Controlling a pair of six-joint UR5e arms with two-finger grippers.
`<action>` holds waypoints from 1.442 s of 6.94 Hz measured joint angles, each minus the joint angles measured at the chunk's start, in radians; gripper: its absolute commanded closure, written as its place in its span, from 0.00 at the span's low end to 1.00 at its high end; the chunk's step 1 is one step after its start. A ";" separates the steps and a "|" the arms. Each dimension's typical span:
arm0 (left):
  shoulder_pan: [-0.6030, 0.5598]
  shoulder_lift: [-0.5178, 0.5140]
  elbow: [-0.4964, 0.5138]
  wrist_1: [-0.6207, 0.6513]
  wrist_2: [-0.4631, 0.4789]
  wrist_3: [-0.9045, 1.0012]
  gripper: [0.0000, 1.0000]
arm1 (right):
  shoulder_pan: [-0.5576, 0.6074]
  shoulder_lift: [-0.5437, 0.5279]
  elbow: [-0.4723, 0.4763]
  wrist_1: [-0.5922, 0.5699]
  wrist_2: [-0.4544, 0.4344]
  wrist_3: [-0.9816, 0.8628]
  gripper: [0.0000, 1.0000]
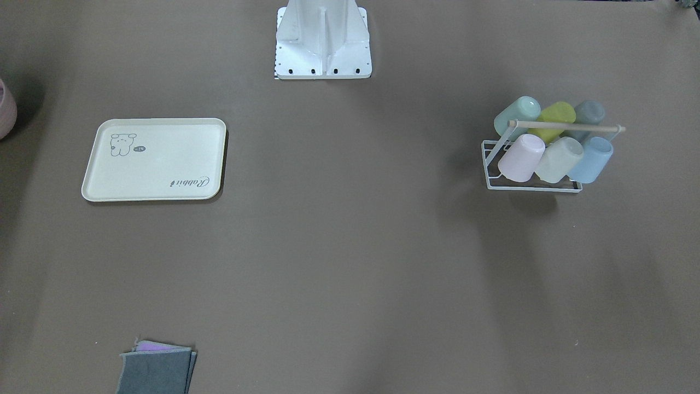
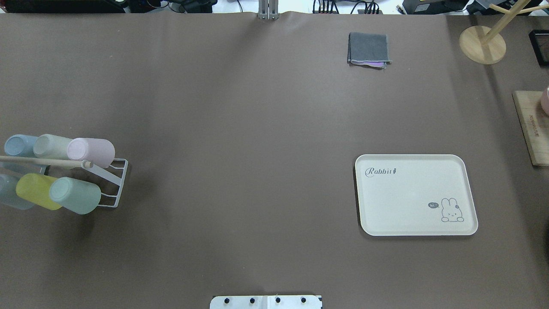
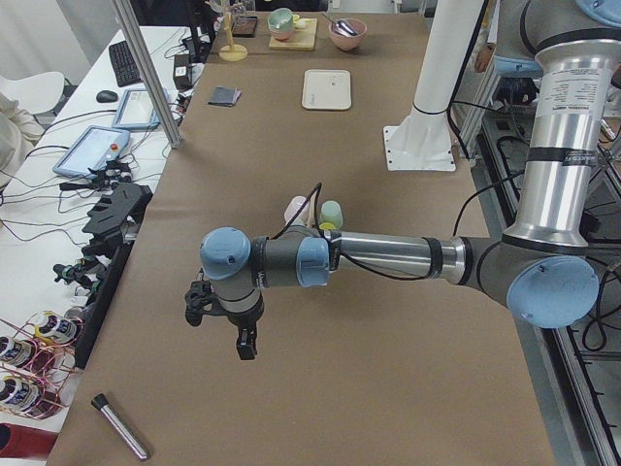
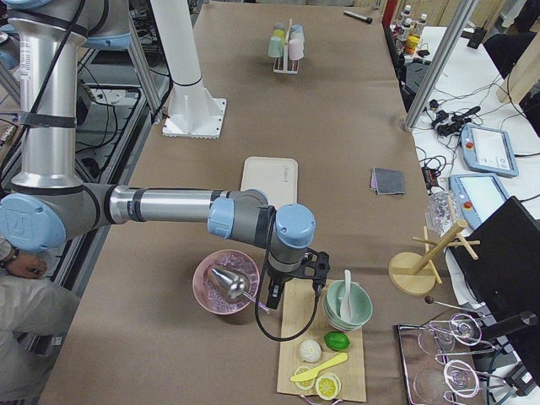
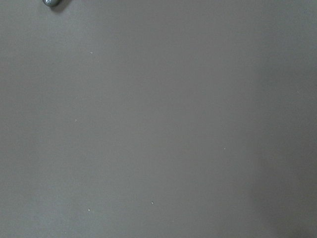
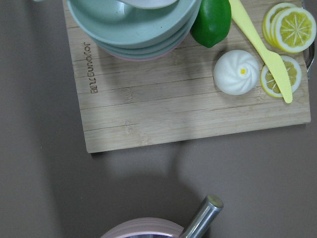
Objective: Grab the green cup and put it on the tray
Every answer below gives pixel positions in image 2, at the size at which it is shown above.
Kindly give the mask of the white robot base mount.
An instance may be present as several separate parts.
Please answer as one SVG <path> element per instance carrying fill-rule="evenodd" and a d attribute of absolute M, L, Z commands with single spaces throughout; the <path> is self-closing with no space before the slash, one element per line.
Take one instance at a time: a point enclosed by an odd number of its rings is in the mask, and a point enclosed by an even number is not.
<path fill-rule="evenodd" d="M 213 297 L 210 309 L 322 309 L 317 295 L 247 295 Z"/>

